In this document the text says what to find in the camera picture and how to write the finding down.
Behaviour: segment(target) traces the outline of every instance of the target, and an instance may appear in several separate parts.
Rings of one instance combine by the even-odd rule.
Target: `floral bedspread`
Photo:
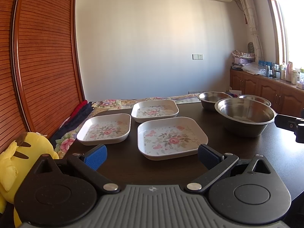
[[[92,105],[94,110],[75,130],[66,133],[61,139],[56,140],[55,152],[58,153],[59,158],[63,158],[63,156],[69,150],[72,143],[75,141],[79,130],[86,122],[86,120],[92,118],[93,116],[95,116],[100,112],[109,111],[109,110],[130,109],[133,108],[133,105],[135,105],[138,102],[147,101],[147,100],[162,100],[162,99],[173,100],[177,104],[200,102],[195,94],[188,94],[183,96],[175,96],[175,97],[167,97],[167,98],[152,97],[145,99],[124,99],[124,100],[108,99],[105,101],[95,102]]]

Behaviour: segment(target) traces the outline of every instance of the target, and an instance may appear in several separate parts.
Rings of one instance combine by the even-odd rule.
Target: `sunlight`
[[[278,0],[288,36],[289,61],[293,67],[304,67],[304,0]]]

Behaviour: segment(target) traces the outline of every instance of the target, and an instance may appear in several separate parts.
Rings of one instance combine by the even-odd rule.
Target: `red cloth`
[[[85,106],[87,103],[88,103],[87,100],[81,102],[81,103],[75,108],[75,110],[72,112],[72,114],[71,114],[69,120],[67,120],[65,123],[69,122],[74,116],[76,116],[77,113],[80,111],[80,109],[81,109],[83,106]]]

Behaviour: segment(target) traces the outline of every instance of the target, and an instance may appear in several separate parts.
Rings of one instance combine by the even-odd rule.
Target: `wooden cabinet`
[[[256,95],[269,100],[279,114],[301,117],[304,109],[304,90],[283,80],[268,79],[246,72],[230,71],[230,86],[242,94]]]
[[[24,131],[52,136],[84,100],[75,0],[0,0],[0,152]]]
[[[230,87],[232,87],[232,90],[242,90],[242,79],[242,72],[233,71],[230,73]]]
[[[304,97],[300,93],[281,87],[277,111],[279,114],[300,117],[303,104]]]
[[[280,86],[268,81],[260,80],[258,96],[263,97],[271,102],[271,107],[277,112],[278,96],[280,94]]]
[[[259,79],[254,76],[243,75],[242,80],[242,94],[258,95],[259,93]]]

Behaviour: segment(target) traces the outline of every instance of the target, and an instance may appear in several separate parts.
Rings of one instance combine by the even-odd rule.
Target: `wooden sliding door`
[[[13,41],[18,89],[31,130],[52,134],[82,101],[75,0],[17,0]]]
[[[0,0],[0,152],[51,136],[83,100],[75,0]]]
[[[0,152],[25,131],[16,100],[10,61],[10,30],[14,0],[0,0]]]

